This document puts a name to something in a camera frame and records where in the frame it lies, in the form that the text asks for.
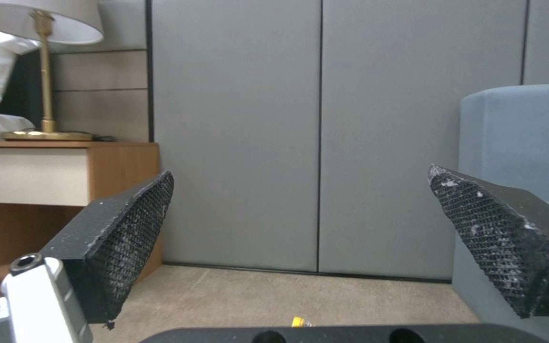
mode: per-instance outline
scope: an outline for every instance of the brass lamp base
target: brass lamp base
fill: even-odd
[[[13,131],[2,132],[1,138],[6,141],[92,141],[93,135],[82,132],[41,132]]]

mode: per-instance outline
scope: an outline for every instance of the small yellow object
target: small yellow object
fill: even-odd
[[[292,321],[292,328],[307,328],[313,326],[311,322],[307,321],[303,317],[294,317]]]

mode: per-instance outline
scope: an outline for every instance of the wooden nightstand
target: wooden nightstand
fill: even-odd
[[[0,281],[8,263],[39,251],[83,206],[159,171],[155,143],[0,141]],[[161,264],[159,239],[138,281]]]

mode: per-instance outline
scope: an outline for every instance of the white lampshade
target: white lampshade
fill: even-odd
[[[38,40],[31,17],[35,10],[54,18],[48,41],[80,45],[103,39],[96,0],[0,0],[0,31]]]

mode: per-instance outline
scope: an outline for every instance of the table lamp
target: table lamp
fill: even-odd
[[[3,132],[1,138],[9,141],[91,141],[91,134],[56,131],[48,42],[83,45],[102,41],[96,0],[0,0],[0,31],[41,42],[44,111],[41,131]]]

